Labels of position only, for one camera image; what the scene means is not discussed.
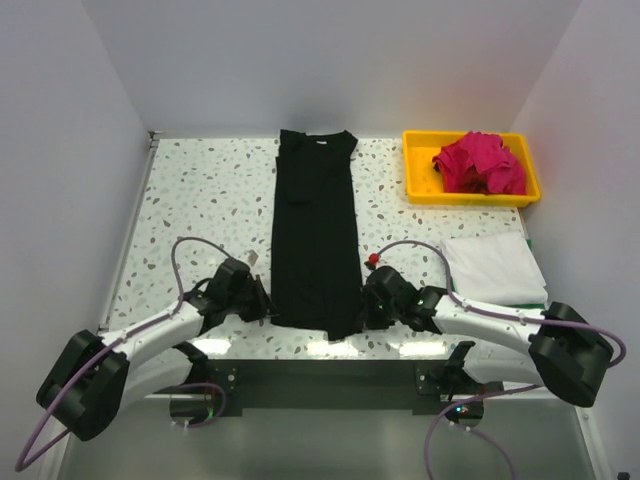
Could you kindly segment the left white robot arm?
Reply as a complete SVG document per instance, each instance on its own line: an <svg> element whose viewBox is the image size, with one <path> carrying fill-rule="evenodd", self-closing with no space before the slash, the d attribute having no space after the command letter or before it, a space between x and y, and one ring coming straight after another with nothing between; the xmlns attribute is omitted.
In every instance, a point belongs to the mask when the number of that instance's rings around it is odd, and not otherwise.
<svg viewBox="0 0 640 480"><path fill-rule="evenodd" d="M193 339L229 315L253 322L275 311L261 279L247 264L228 258L155 318L103 335L76 333L36 401L82 441L101 434L129 404L160 390L205 389L223 402L223 389L210 384L213 362Z"/></svg>

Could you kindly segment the black t shirt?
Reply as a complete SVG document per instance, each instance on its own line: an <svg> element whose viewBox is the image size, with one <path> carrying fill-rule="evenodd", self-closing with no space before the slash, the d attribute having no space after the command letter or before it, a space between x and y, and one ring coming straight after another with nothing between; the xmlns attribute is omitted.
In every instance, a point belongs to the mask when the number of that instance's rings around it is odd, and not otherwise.
<svg viewBox="0 0 640 480"><path fill-rule="evenodd" d="M278 326L332 341L359 331L362 274L348 131L282 130L276 157L271 298Z"/></svg>

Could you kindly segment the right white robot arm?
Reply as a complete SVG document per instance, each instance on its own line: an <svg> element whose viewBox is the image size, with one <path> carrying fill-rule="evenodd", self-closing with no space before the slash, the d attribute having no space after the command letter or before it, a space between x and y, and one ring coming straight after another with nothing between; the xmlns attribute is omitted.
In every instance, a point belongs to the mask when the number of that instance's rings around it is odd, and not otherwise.
<svg viewBox="0 0 640 480"><path fill-rule="evenodd" d="M468 338L445 369L459 393L491 382L532 384L589 408L613 364L604 331L563 303L535 309L472 301L445 288L416 288L390 266L374 270L362 293L368 327L399 321L416 332Z"/></svg>

